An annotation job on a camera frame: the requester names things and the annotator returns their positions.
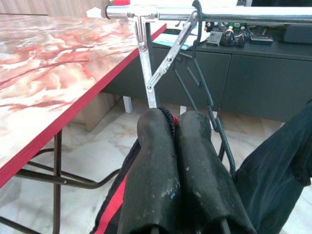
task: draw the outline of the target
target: cabinet door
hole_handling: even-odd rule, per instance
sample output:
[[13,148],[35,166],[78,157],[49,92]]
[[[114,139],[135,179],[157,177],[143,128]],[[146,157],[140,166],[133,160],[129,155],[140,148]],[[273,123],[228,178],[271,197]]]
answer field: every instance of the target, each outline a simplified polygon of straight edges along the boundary
[[233,55],[222,111],[286,121],[312,99],[312,62]]
[[[155,64],[160,65],[168,53],[168,49],[154,48]],[[223,89],[228,72],[230,55],[198,52],[197,61],[205,77],[214,100],[214,110],[221,106]],[[203,89],[198,89],[188,75],[185,64],[178,64],[177,70],[191,93],[198,108],[206,108],[207,97]],[[172,69],[164,75],[159,83],[158,96],[161,102],[190,106],[190,102],[177,80]],[[122,71],[105,89],[105,92],[126,95],[134,98],[146,98],[144,81],[139,58]]]

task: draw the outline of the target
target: white table leg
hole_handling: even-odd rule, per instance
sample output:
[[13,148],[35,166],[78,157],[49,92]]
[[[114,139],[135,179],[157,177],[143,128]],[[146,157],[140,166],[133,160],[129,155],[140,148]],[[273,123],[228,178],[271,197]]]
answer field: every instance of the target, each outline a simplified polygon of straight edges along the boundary
[[122,98],[123,98],[123,104],[125,106],[126,113],[131,113],[132,112],[131,97],[122,96]]
[[186,111],[187,111],[186,106],[180,106],[180,115],[182,115]]
[[[218,111],[213,111],[213,115],[214,115],[214,118],[216,118],[217,115],[218,115]],[[209,122],[210,122],[210,128],[211,128],[211,130],[214,129],[213,123],[211,122],[211,120],[210,120]]]

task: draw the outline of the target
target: foam grip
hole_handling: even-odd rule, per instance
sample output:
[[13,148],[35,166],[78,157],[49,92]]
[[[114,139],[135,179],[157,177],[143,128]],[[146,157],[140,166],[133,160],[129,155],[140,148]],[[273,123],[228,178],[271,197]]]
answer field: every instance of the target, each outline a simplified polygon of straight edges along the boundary
[[231,233],[254,234],[230,174],[211,142],[207,117],[196,111],[179,118],[175,132],[178,170],[182,188],[184,229],[192,233],[223,233],[227,219]]
[[150,109],[137,123],[141,150],[127,177],[118,234],[178,233],[180,183],[167,118]]

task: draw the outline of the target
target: tile floor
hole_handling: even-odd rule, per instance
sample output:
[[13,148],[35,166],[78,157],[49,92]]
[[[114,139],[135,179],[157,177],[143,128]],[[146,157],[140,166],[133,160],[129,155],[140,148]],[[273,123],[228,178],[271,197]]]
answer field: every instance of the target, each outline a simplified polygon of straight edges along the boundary
[[[92,132],[83,125],[70,123],[63,129],[62,168],[65,171],[100,180],[121,166],[134,143],[137,120],[147,110],[147,103],[134,100],[134,111],[124,112],[119,101]],[[175,115],[179,107],[166,105]],[[237,167],[259,144],[273,134],[280,122],[220,113]],[[218,149],[219,135],[212,141]],[[46,147],[52,147],[51,140]],[[47,153],[37,162],[53,165]],[[62,187],[61,234],[88,234],[98,210],[112,184],[96,190]],[[0,189],[0,215],[31,227],[43,234],[52,233],[53,185],[14,177]],[[304,189],[281,234],[310,234],[312,230],[312,187]],[[0,234],[19,234],[0,224]]]

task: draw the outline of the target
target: drawer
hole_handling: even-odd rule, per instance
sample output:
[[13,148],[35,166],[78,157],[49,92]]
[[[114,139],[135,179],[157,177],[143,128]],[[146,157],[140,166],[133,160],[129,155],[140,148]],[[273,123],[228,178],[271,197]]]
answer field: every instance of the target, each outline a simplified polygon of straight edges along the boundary
[[286,121],[312,99],[312,62],[233,55],[222,111]]

